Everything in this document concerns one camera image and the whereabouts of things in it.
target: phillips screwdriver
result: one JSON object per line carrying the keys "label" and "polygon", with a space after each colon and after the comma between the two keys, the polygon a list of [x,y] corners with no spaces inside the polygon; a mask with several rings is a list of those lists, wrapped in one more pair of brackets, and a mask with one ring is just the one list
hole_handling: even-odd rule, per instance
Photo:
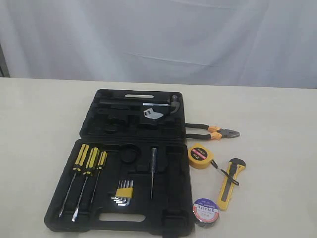
{"label": "phillips screwdriver", "polygon": [[96,167],[96,170],[98,170],[98,175],[97,175],[97,179],[96,179],[96,182],[95,182],[93,195],[91,196],[90,204],[93,203],[94,196],[95,196],[95,191],[96,191],[96,187],[97,187],[97,183],[98,183],[98,179],[99,179],[99,175],[100,175],[101,170],[105,166],[107,155],[108,155],[108,153],[106,151],[103,151],[100,154],[100,157],[99,157],[99,160],[98,160],[98,163],[97,163],[97,167]]}
{"label": "phillips screwdriver", "polygon": [[83,196],[83,192],[85,190],[86,182],[87,182],[88,177],[91,177],[93,175],[93,171],[94,171],[94,169],[96,167],[96,162],[97,162],[98,155],[99,155],[99,148],[97,148],[97,147],[92,148],[91,151],[90,151],[90,155],[89,155],[88,161],[86,163],[86,166],[83,169],[83,175],[86,175],[86,178],[85,178],[85,182],[83,184],[83,187],[81,189],[81,192],[80,192],[80,195],[79,195],[79,198],[78,198],[78,202],[77,202],[77,206],[76,206],[75,212],[73,214],[73,218],[72,218],[73,222],[75,222],[76,219],[77,219],[79,205],[80,205],[80,202],[81,202],[81,199],[82,199],[82,196]]}
{"label": "phillips screwdriver", "polygon": [[81,169],[82,169],[82,167],[84,165],[84,161],[85,161],[88,149],[89,149],[89,145],[87,145],[87,144],[82,144],[81,145],[79,154],[78,154],[77,159],[75,161],[75,165],[74,165],[74,167],[72,169],[73,171],[75,171],[75,173],[73,175],[73,179],[70,182],[70,185],[68,187],[68,191],[66,193],[66,196],[64,198],[63,204],[62,204],[61,209],[59,211],[59,214],[58,214],[59,217],[61,217],[62,214],[63,214],[64,208],[65,208],[65,204],[66,204],[66,201],[67,201],[71,186],[73,185],[73,182],[74,182],[74,180],[76,178],[76,175],[81,172]]}
{"label": "phillips screwdriver", "polygon": [[156,147],[152,148],[152,157],[151,157],[151,199],[153,198],[153,182],[154,174],[157,166],[157,153],[158,149]]}

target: table surface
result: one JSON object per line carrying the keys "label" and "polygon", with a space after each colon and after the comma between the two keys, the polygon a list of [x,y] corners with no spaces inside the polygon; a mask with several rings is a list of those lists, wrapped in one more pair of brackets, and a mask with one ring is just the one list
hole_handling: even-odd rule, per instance
{"label": "table surface", "polygon": [[[187,122],[241,132],[238,138],[202,142],[220,167],[239,157],[246,169],[216,225],[195,226],[190,237],[317,237],[316,90],[0,78],[1,237],[151,237],[146,232],[54,233],[44,224],[100,88],[179,91]],[[215,201],[223,176],[212,167],[190,172],[193,200]]]}

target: white curtain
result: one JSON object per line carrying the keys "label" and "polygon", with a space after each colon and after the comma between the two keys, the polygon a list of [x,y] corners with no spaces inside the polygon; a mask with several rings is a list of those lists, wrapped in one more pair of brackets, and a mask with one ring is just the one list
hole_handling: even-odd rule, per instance
{"label": "white curtain", "polygon": [[12,77],[317,87],[316,0],[0,0]]}

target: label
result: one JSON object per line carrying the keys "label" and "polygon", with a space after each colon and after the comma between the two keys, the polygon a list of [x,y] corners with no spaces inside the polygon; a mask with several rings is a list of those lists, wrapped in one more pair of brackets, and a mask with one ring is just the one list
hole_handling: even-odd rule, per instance
{"label": "label", "polygon": [[204,223],[214,223],[219,217],[217,205],[206,198],[200,198],[193,205],[196,218]]}
{"label": "label", "polygon": [[200,147],[192,149],[190,154],[195,160],[205,160],[208,156],[207,151]]}

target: black plastic case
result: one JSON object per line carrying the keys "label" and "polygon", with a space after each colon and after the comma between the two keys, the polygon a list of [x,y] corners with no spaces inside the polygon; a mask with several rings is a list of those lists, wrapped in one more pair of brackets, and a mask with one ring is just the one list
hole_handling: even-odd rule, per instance
{"label": "black plastic case", "polygon": [[[127,95],[153,95],[152,98]],[[177,95],[179,110],[169,115],[169,107],[125,106],[125,103],[168,103]],[[122,105],[102,105],[100,101],[124,102]],[[153,108],[166,114],[159,119],[144,117],[143,111]],[[56,232],[86,232],[89,230],[146,231],[166,237],[187,236],[194,222],[187,147],[185,145],[185,116],[182,94],[178,92],[150,92],[100,89],[80,130],[64,171],[45,215],[45,224]],[[89,178],[79,207],[78,219],[72,214],[85,176],[77,175],[72,185],[64,214],[58,217],[73,177],[72,167],[83,143],[107,151],[106,165],[100,173],[94,202],[90,198],[97,176]],[[151,189],[151,148],[158,148],[154,196]],[[137,159],[125,163],[121,157],[126,149],[133,150]],[[117,206],[111,200],[120,179],[134,181],[133,198],[129,206]],[[142,214],[141,222],[101,221],[101,213]]]}

